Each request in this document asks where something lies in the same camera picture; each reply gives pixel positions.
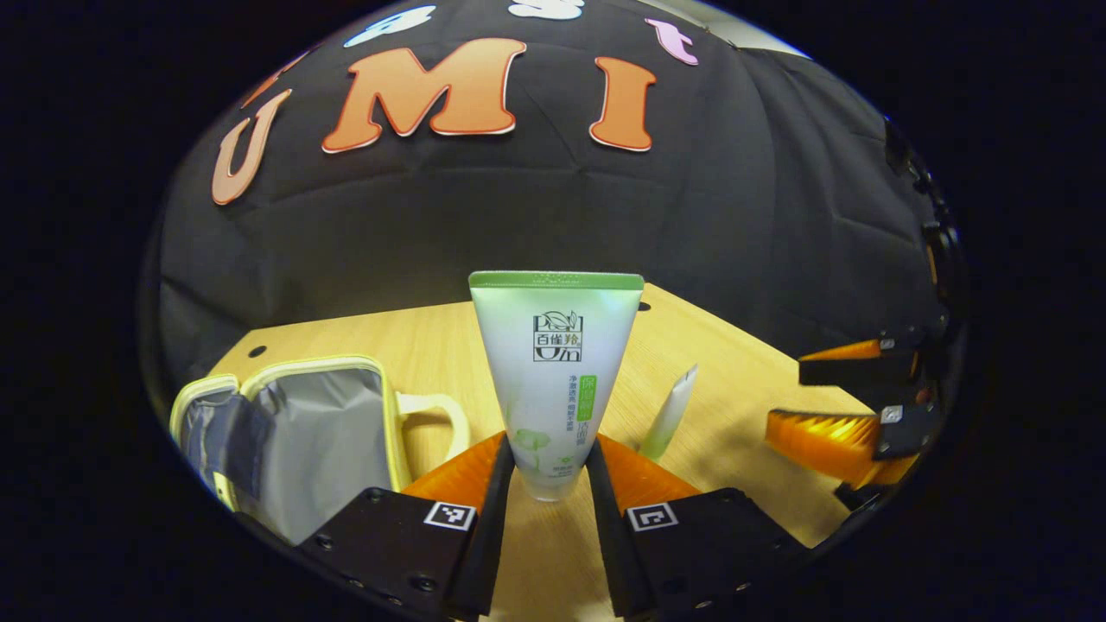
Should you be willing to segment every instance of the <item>orange letter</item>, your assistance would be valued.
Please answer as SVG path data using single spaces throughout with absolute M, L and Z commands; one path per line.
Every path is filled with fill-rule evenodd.
M 306 56 L 307 54 L 314 52 L 317 49 L 319 49 L 317 45 L 315 45 L 314 48 L 311 48 L 306 52 L 304 52 L 304 53 L 300 54 L 299 56 L 296 56 L 295 60 L 293 60 L 292 62 L 288 63 L 283 68 L 281 68 L 280 71 L 278 71 L 276 73 L 270 75 L 264 82 L 261 83 L 260 86 L 258 86 L 258 90 L 254 91 L 253 94 L 250 95 L 250 99 L 246 100 L 246 102 L 238 110 L 242 110 L 246 106 L 250 105 L 250 102 L 252 102 L 253 100 L 257 100 L 258 95 L 264 93 L 267 89 L 269 89 L 270 86 L 272 86 L 273 83 L 276 82 L 276 79 L 281 76 L 281 74 L 283 74 L 285 71 L 294 68 L 295 63 L 302 61 L 304 56 Z
M 618 59 L 595 59 L 607 76 L 603 115 L 592 124 L 595 142 L 632 152 L 647 152 L 653 138 L 645 131 L 645 90 L 657 83 L 647 69 Z
M 276 108 L 292 94 L 289 89 L 283 93 L 269 100 L 265 105 L 258 110 L 258 124 L 250 135 L 250 146 L 246 149 L 246 160 L 238 168 L 238 173 L 230 173 L 230 160 L 234 157 L 234 145 L 238 144 L 238 136 L 242 134 L 246 126 L 250 124 L 249 117 L 242 120 L 222 138 L 219 143 L 219 157 L 215 162 L 215 175 L 211 176 L 211 198 L 219 205 L 228 203 L 242 196 L 246 188 L 250 187 L 250 182 L 258 173 L 261 165 L 261 154 L 265 151 L 265 139 L 269 138 L 269 128 L 272 126 L 273 117 L 276 116 Z
M 372 145 L 382 128 L 373 123 L 377 99 L 396 134 L 410 136 L 447 90 L 446 105 L 430 128 L 447 136 L 505 134 L 514 129 L 507 112 L 507 73 L 526 44 L 513 39 L 477 39 L 453 51 L 431 71 L 422 69 L 409 48 L 366 56 L 349 66 L 353 86 L 338 125 L 323 139 L 336 154 Z

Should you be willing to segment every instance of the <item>facial cleanser tube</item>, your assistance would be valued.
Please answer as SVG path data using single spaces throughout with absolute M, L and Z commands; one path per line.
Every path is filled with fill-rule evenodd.
M 508 439 L 535 499 L 563 499 L 580 477 L 644 287 L 638 274 L 469 277 Z

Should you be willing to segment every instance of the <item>black cloth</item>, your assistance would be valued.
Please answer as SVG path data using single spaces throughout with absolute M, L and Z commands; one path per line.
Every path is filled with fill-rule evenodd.
M 638 272 L 792 356 L 931 317 L 929 204 L 885 163 L 884 117 L 813 61 L 733 49 L 632 0 L 589 1 L 571 21 L 442 3 L 429 22 L 343 48 L 419 4 L 351 23 L 240 111 L 251 86 L 180 165 L 146 319 L 170 393 L 251 329 L 468 300 L 467 276 L 481 269 Z M 646 18 L 691 38 L 699 65 L 668 54 Z M 377 104 L 377 143 L 322 151 L 355 61 L 410 48 L 431 69 L 486 37 L 528 46 L 507 84 L 513 132 L 437 135 L 427 120 L 441 97 L 411 136 Z M 651 151 L 588 136 L 604 101 L 596 56 L 657 76 Z M 284 89 L 257 177 L 216 205 L 219 143 Z

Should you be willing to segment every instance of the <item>table surface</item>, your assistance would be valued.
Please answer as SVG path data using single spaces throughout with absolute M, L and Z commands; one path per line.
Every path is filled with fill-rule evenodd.
M 702 491 L 743 490 L 807 547 L 828 537 L 848 515 L 833 495 L 841 481 L 765 444 L 766 414 L 870 411 L 837 387 L 800 386 L 794 360 L 651 283 L 641 300 L 651 309 L 634 321 L 599 431 L 636 448 L 672 384 L 698 364 L 691 401 L 659 464 Z M 259 345 L 264 353 L 249 357 Z M 473 443 L 503 429 L 471 302 L 254 330 L 211 373 L 241 381 L 273 363 L 349 353 L 384 364 L 400 392 L 451 395 L 469 417 Z M 445 456 L 449 423 L 417 414 L 404 433 L 418 478 Z M 614 619 L 586 469 L 559 504 L 531 499 L 515 471 L 491 619 Z

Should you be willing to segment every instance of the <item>small white tube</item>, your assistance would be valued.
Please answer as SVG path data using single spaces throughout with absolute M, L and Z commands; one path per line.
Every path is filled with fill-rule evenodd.
M 657 418 L 653 419 L 653 425 L 645 435 L 638 454 L 653 462 L 659 460 L 660 456 L 665 454 L 665 449 L 668 448 L 668 444 L 671 443 L 672 436 L 676 434 L 676 428 L 680 425 L 684 411 L 687 410 L 688 402 L 691 401 L 691 390 L 695 387 L 695 377 L 698 373 L 699 365 L 696 364 L 676 381 L 672 391 L 665 400 L 665 405 L 657 413 Z

